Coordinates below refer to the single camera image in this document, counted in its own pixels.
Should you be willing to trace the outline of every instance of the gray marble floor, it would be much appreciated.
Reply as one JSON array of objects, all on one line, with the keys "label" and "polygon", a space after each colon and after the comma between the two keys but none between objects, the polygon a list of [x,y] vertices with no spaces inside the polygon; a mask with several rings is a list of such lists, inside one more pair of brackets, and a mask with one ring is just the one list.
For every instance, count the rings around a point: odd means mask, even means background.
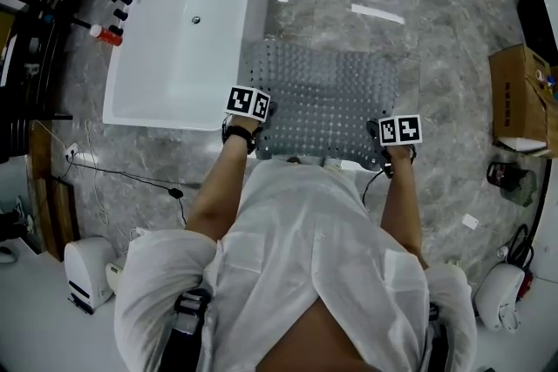
[{"label": "gray marble floor", "polygon": [[[515,12],[517,0],[269,0],[267,33],[317,49],[380,51],[398,67],[400,96],[396,113],[420,113],[425,143],[415,163],[418,199],[425,231],[425,257],[459,260],[473,285],[496,262],[496,248],[520,223],[530,224],[534,206],[521,208],[500,197],[487,184],[485,171],[493,159],[517,159],[491,144],[491,88],[487,56],[522,41]],[[352,3],[400,15],[405,24],[350,12]],[[109,0],[85,0],[84,20],[109,24]],[[181,184],[188,210],[220,150],[220,137],[203,132],[104,125],[102,105],[111,48],[75,30],[67,45],[61,106],[72,122],[56,123],[54,131],[69,145],[89,151],[86,123],[101,167]],[[54,173],[66,164],[53,141]],[[521,158],[536,171],[543,162]],[[369,174],[357,176],[362,191]],[[109,215],[100,218],[91,171],[72,168],[82,236],[108,238],[120,252],[136,226],[180,227],[180,208],[164,191],[111,174],[99,173],[99,201]],[[367,205],[378,220],[388,180],[380,177],[369,191]],[[483,228],[461,224],[470,213]]]}]

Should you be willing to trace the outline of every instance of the white cable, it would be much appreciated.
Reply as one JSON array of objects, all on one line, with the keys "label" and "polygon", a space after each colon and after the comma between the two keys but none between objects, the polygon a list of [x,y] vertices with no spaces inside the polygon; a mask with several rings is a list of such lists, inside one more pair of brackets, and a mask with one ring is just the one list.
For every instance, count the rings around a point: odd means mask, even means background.
[{"label": "white cable", "polygon": [[49,129],[46,127],[46,125],[41,123],[38,119],[36,119],[35,121],[37,121],[58,143],[60,143],[60,145],[62,145],[64,150],[66,150],[66,145],[64,144],[64,142],[59,137],[57,137],[54,133],[49,131]]},{"label": "white cable", "polygon": [[[106,225],[108,227],[111,223],[110,216],[109,216],[108,212],[106,211],[104,205],[101,203],[101,201],[99,199],[99,193],[97,192],[97,172],[98,172],[98,169],[99,169],[99,158],[97,157],[97,154],[93,150],[93,145],[91,143],[92,126],[93,126],[93,124],[92,124],[91,120],[87,119],[85,121],[85,133],[87,134],[87,143],[89,144],[89,152],[91,154],[93,167],[95,168],[95,172],[93,173],[93,191],[95,192],[95,199],[97,200],[97,204],[99,205],[99,210],[97,211],[97,217],[99,217],[99,220],[103,225]],[[118,222],[115,221],[114,225],[116,225],[116,227],[119,229],[120,233],[124,237],[126,237],[126,239],[128,241],[130,241],[130,238],[124,233],[124,231],[122,231],[122,228],[120,228],[120,225],[118,224]]]}]

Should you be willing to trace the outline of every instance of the person's right arm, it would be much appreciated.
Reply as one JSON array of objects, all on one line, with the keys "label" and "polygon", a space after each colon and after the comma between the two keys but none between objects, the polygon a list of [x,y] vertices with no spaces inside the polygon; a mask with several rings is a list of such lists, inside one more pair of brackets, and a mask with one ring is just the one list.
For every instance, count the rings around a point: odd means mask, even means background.
[{"label": "person's right arm", "polygon": [[427,269],[422,256],[422,227],[415,190],[409,146],[389,146],[393,165],[393,178],[385,201],[381,227],[409,253],[417,256],[423,269]]}]

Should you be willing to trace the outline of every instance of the white bathtub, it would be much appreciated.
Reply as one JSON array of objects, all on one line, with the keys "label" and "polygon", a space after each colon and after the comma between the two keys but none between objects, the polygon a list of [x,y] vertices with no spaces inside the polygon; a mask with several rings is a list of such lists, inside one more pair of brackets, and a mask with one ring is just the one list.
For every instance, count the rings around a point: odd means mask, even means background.
[{"label": "white bathtub", "polygon": [[133,0],[119,24],[124,42],[112,50],[103,121],[219,129],[242,47],[263,38],[267,3]]}]

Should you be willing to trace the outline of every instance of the shirt sleeve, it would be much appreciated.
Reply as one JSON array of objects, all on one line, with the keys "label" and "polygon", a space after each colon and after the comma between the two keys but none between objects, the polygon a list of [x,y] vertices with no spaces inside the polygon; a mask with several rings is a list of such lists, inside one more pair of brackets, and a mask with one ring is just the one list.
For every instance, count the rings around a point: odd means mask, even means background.
[{"label": "shirt sleeve", "polygon": [[191,231],[163,230],[130,242],[114,310],[114,334],[132,371],[158,368],[160,339],[178,296],[198,286],[216,244]]},{"label": "shirt sleeve", "polygon": [[430,302],[438,305],[448,332],[452,371],[469,372],[477,351],[471,286],[461,268],[440,264],[425,270]]}]

